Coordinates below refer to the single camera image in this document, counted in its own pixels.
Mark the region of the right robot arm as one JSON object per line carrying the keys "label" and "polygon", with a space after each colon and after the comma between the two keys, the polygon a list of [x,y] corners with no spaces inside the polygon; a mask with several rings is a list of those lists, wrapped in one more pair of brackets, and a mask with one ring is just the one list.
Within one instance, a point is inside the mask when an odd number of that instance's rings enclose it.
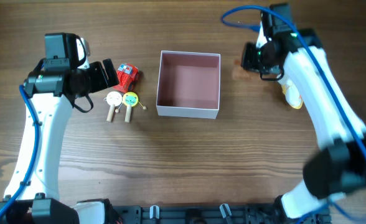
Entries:
{"label": "right robot arm", "polygon": [[298,29],[287,4],[259,12],[258,40],[246,44],[242,67],[278,82],[290,106],[306,107],[316,132],[319,152],[305,163],[302,181],[278,200],[284,220],[303,222],[366,188],[366,125],[335,81],[317,34]]}

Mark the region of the brown plush bear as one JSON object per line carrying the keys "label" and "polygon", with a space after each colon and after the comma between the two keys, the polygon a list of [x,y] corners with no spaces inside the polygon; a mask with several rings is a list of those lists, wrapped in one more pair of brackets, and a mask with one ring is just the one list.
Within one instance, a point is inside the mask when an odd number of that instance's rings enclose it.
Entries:
{"label": "brown plush bear", "polygon": [[243,69],[241,61],[235,59],[232,69],[232,78],[234,80],[251,80],[251,73]]}

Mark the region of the red toy fire truck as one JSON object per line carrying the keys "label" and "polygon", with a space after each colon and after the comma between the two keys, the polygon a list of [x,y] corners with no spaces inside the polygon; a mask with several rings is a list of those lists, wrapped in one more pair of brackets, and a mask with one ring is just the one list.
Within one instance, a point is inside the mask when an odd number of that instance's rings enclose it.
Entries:
{"label": "red toy fire truck", "polygon": [[138,67],[135,67],[129,63],[122,63],[118,67],[116,74],[119,84],[115,85],[113,88],[122,93],[133,91],[134,84],[139,79]]}

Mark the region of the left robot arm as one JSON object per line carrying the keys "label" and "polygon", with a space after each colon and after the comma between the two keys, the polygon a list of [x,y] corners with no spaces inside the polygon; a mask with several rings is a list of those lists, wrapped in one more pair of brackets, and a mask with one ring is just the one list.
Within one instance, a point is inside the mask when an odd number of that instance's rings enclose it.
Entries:
{"label": "left robot arm", "polygon": [[111,60],[89,62],[88,44],[71,33],[45,35],[45,57],[19,91],[26,122],[16,168],[0,201],[0,223],[120,223],[107,199],[68,206],[59,200],[62,142],[77,98],[119,83]]}

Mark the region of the white orange plush duck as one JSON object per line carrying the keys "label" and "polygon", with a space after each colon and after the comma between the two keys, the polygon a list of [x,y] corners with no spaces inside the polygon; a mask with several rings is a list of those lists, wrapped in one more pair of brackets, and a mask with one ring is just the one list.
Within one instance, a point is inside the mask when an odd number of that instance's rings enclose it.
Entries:
{"label": "white orange plush duck", "polygon": [[300,109],[304,102],[292,79],[285,75],[278,83],[282,87],[288,105],[294,109]]}

